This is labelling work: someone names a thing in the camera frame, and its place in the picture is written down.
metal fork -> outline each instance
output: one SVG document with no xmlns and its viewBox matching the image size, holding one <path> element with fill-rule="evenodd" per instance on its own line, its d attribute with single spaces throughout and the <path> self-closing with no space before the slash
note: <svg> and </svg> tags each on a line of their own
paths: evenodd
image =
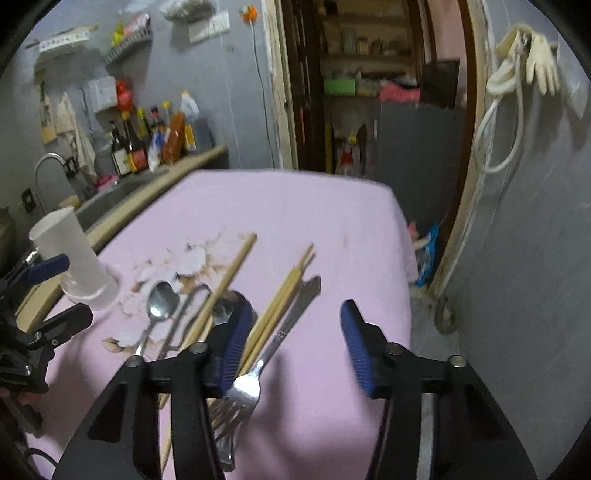
<svg viewBox="0 0 591 480">
<path fill-rule="evenodd" d="M 320 294 L 322 283 L 317 275 L 304 282 L 295 298 L 291 310 L 287 313 L 279 331 L 263 351 L 252 369 L 234 380 L 233 386 L 226 392 L 223 400 L 212 406 L 211 420 L 218 427 L 216 442 L 223 439 L 247 419 L 254 411 L 261 398 L 260 377 L 287 334 L 291 331 L 312 301 Z"/>
</svg>

blue gripper pad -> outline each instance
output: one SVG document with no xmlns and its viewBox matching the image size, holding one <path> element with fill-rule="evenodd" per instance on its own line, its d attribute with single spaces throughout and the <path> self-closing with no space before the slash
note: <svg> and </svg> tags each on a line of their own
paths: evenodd
<svg viewBox="0 0 591 480">
<path fill-rule="evenodd" d="M 357 383 L 369 398 L 385 398 L 384 355 L 388 345 L 382 330 L 365 323 L 353 300 L 340 308 L 340 324 Z"/>
<path fill-rule="evenodd" d="M 45 280 L 64 273 L 69 268 L 70 259 L 66 255 L 60 254 L 28 267 L 27 283 L 29 285 L 39 285 Z"/>
<path fill-rule="evenodd" d="M 227 323 L 216 325 L 207 336 L 212 357 L 205 382 L 217 397 L 234 383 L 244 344 L 252 327 L 252 306 L 247 300 L 236 304 Z"/>
</svg>

power outlet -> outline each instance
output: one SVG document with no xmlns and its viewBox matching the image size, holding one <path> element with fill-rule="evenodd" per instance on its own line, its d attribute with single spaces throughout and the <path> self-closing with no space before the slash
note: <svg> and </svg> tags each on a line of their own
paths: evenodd
<svg viewBox="0 0 591 480">
<path fill-rule="evenodd" d="M 189 25 L 189 41 L 198 43 L 230 31 L 230 13 L 226 10 L 208 20 Z"/>
<path fill-rule="evenodd" d="M 23 207 L 25 207 L 25 212 L 27 213 L 31 213 L 37 206 L 37 204 L 35 203 L 35 197 L 33 196 L 31 189 L 27 189 L 23 193 L 21 193 L 21 201 Z"/>
</svg>

blue clamp handle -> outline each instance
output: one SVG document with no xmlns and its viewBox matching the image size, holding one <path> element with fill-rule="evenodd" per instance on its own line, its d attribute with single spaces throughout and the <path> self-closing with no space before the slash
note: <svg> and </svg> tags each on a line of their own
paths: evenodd
<svg viewBox="0 0 591 480">
<path fill-rule="evenodd" d="M 60 273 L 64 273 L 70 268 L 70 259 L 67 255 L 60 254 L 56 257 L 44 260 L 38 264 L 28 267 L 27 283 L 29 285 L 39 285 Z"/>
</svg>

storage box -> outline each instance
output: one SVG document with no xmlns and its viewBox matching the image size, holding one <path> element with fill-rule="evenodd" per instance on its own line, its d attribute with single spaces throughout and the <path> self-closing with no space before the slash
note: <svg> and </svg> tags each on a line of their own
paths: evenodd
<svg viewBox="0 0 591 480">
<path fill-rule="evenodd" d="M 355 96 L 355 79 L 354 78 L 342 78 L 342 79 L 325 79 L 324 80 L 324 93 L 326 95 L 333 96 Z"/>
</svg>

